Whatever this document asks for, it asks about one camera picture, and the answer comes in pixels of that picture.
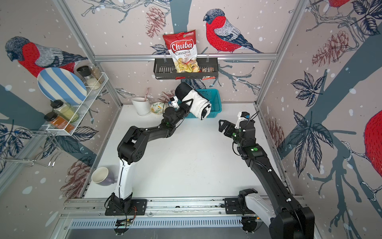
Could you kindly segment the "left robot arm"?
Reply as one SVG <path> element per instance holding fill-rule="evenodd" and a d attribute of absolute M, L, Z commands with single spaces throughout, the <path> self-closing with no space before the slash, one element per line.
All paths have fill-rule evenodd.
<path fill-rule="evenodd" d="M 166 108 L 158 126 L 129 128 L 117 147 L 120 166 L 116 189 L 110 197 L 110 201 L 121 211 L 131 211 L 134 166 L 143 157 L 148 142 L 172 136 L 177 123 L 190 113 L 190 109 L 189 105 L 181 103 L 178 109 Z"/>

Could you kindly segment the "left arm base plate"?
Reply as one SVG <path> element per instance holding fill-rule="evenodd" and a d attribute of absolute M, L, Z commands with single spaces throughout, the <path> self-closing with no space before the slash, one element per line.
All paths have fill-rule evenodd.
<path fill-rule="evenodd" d="M 106 216 L 143 216 L 147 207 L 147 199 L 109 199 L 106 203 Z"/>

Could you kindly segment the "black white checkered pillowcase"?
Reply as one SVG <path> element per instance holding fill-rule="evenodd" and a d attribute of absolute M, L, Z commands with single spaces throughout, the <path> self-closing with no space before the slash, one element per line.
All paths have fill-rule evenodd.
<path fill-rule="evenodd" d="M 199 120 L 205 119 L 210 114 L 210 101 L 187 83 L 181 83 L 176 88 L 175 95 L 178 100 L 190 107 L 190 113 L 192 113 Z"/>

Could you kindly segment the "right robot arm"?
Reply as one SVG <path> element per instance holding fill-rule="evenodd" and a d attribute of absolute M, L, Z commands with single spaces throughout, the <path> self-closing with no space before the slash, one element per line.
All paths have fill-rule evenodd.
<path fill-rule="evenodd" d="M 244 205 L 267 225 L 271 238 L 312 239 L 314 213 L 293 197 L 274 171 L 266 152 L 256 142 L 254 121 L 241 120 L 235 125 L 221 119 L 219 131 L 237 145 L 239 156 L 256 174 L 268 195 L 270 204 L 256 193 L 248 193 L 244 196 Z"/>

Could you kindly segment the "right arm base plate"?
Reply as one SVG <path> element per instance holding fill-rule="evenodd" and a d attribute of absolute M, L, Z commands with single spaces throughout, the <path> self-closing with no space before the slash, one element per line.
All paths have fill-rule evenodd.
<path fill-rule="evenodd" d="M 220 206 L 225 209 L 228 215 L 254 215 L 255 213 L 249 210 L 242 201 L 238 198 L 224 198 L 224 203 Z"/>

